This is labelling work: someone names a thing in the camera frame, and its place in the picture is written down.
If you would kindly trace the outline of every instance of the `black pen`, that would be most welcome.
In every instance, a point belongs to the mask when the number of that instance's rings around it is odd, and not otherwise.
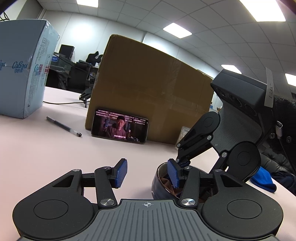
[[[60,123],[60,122],[58,122],[58,121],[56,121],[56,120],[50,118],[49,116],[47,116],[46,119],[47,119],[48,121],[50,121],[51,123],[53,123],[53,124],[55,124],[55,125],[57,125],[57,126],[63,128],[64,130],[66,130],[66,131],[68,131],[68,132],[70,132],[70,133],[72,133],[72,134],[74,134],[74,135],[76,135],[76,136],[78,136],[78,137],[81,137],[81,136],[82,136],[81,133],[79,133],[79,132],[77,132],[77,131],[74,131],[72,128],[65,126],[64,124],[62,124],[62,123]]]

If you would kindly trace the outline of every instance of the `textured blue pad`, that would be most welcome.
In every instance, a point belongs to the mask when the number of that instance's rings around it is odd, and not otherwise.
[[[128,161],[124,160],[121,166],[117,170],[117,175],[115,179],[115,188],[120,188],[121,184],[124,180],[124,177],[126,176],[128,172]]]
[[[173,187],[178,188],[180,185],[180,180],[178,178],[178,171],[176,170],[176,168],[174,167],[174,165],[171,163],[170,160],[168,160],[168,175],[170,177]]]

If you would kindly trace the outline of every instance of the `ceiling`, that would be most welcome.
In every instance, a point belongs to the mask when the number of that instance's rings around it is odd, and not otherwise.
[[[278,4],[286,22],[256,22],[239,0],[99,0],[99,8],[76,0],[38,0],[46,10],[79,12],[121,22],[156,34],[188,50],[218,71],[235,65],[244,75],[266,83],[273,71],[275,92],[292,98],[296,87],[284,73],[296,75],[296,15]],[[191,36],[178,39],[162,30],[176,23]]]

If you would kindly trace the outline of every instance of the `white table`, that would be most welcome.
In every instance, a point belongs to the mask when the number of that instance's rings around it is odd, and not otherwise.
[[[46,87],[44,100],[76,102],[78,96]],[[86,114],[83,104],[44,104],[24,120],[0,116],[0,240],[19,238],[12,211],[21,199],[75,168],[83,173],[94,172],[98,167],[114,166],[121,158],[126,158],[128,173],[122,187],[114,190],[117,200],[152,198],[151,183],[156,168],[169,158],[176,158],[174,147],[156,142],[138,145],[91,137],[84,128]],[[49,123],[46,116],[81,132],[82,138]],[[192,164],[208,172],[217,158],[217,153],[210,149],[196,157]],[[296,240],[296,197],[276,181],[274,183],[277,185],[275,194],[255,188],[274,198],[284,210],[284,221],[277,237],[281,241]],[[85,188],[84,196],[96,203],[94,188]]]

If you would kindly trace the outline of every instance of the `light blue cardboard box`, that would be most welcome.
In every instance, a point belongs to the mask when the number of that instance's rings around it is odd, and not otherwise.
[[[42,106],[59,34],[43,19],[0,22],[0,114],[26,118]]]

